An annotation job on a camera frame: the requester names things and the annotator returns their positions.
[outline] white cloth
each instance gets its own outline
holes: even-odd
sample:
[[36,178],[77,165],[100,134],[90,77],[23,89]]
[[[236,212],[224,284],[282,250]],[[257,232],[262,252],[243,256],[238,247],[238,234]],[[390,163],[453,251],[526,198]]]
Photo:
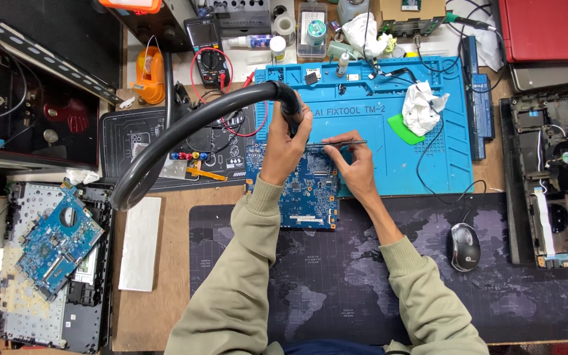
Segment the white cloth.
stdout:
[[90,183],[100,179],[98,174],[96,174],[96,173],[94,173],[93,171],[90,171],[90,170],[69,170],[68,169],[67,174],[65,176],[74,185],[77,185],[81,182],[83,184],[90,184]]
[[376,20],[374,14],[369,13],[369,24],[367,25],[367,38],[365,36],[365,27],[367,23],[367,12],[359,14],[353,20],[346,23],[342,27],[343,34],[348,40],[348,43],[354,48],[356,52],[363,53],[363,45],[365,45],[365,56],[369,59],[380,56],[387,44],[390,42],[390,37],[386,34],[381,35],[381,39],[376,39]]
[[436,111],[442,112],[446,106],[448,96],[450,96],[448,93],[445,93],[442,97],[433,95],[428,82],[409,86],[409,89],[406,91],[405,103],[403,104],[404,124],[418,137],[423,136],[432,130],[440,119],[440,116],[429,106],[429,102]]

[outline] computer mouse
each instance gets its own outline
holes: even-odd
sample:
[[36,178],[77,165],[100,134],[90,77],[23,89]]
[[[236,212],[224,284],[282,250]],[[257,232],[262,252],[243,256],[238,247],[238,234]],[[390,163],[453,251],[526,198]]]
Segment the computer mouse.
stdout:
[[479,263],[481,247],[477,232],[466,223],[458,223],[451,228],[453,257],[451,265],[458,271],[470,271]]

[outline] black flexible hose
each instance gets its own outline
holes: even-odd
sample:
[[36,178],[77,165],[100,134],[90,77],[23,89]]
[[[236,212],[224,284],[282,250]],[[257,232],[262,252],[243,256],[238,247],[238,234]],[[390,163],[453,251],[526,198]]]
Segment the black flexible hose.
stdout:
[[[172,76],[172,53],[162,52],[163,74],[165,80],[165,129],[167,130],[174,123],[174,77]],[[159,178],[165,163],[165,155],[155,160],[156,164],[148,171],[139,185],[132,191],[131,198],[140,201],[146,193],[153,187],[154,182]]]
[[111,195],[113,208],[126,211],[144,198],[152,184],[144,184],[146,180],[141,183],[140,181],[148,171],[150,171],[148,175],[156,179],[158,173],[153,174],[152,171],[155,164],[161,158],[165,160],[166,154],[179,141],[185,140],[201,128],[230,112],[262,101],[280,101],[285,116],[295,116],[302,109],[295,91],[290,86],[273,81],[241,88],[209,102],[209,104],[191,112],[177,123],[163,130],[163,133],[133,160],[128,170],[122,174],[115,185]]

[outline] sweatshirt sleeve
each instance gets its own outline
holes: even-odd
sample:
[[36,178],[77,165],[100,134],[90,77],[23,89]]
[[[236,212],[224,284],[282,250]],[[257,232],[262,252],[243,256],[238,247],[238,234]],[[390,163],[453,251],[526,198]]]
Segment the sweatshirt sleeve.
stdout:
[[381,246],[390,285],[400,302],[400,317],[412,355],[487,355],[488,347],[470,324],[472,318],[440,279],[438,266],[421,256],[409,239]]
[[172,328],[166,355],[264,351],[282,189],[257,178],[253,194],[238,201],[231,218],[234,237]]

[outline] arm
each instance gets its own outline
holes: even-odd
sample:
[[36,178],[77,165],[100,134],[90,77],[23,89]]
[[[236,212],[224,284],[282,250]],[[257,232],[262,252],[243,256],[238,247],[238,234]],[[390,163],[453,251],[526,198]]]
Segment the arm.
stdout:
[[234,237],[172,328],[166,354],[259,354],[266,348],[266,287],[280,231],[278,202],[312,128],[312,114],[307,106],[302,108],[303,122],[295,138],[290,138],[279,103],[275,103],[253,194],[234,207]]
[[[361,140],[352,131],[324,141]],[[400,302],[400,317],[415,347],[413,355],[488,354],[488,348],[470,324],[460,299],[440,279],[438,266],[421,256],[405,238],[383,206],[374,182],[372,152],[367,145],[352,145],[352,164],[338,149],[324,148],[335,161],[348,188],[359,199],[374,223],[381,253],[390,271],[390,285]]]

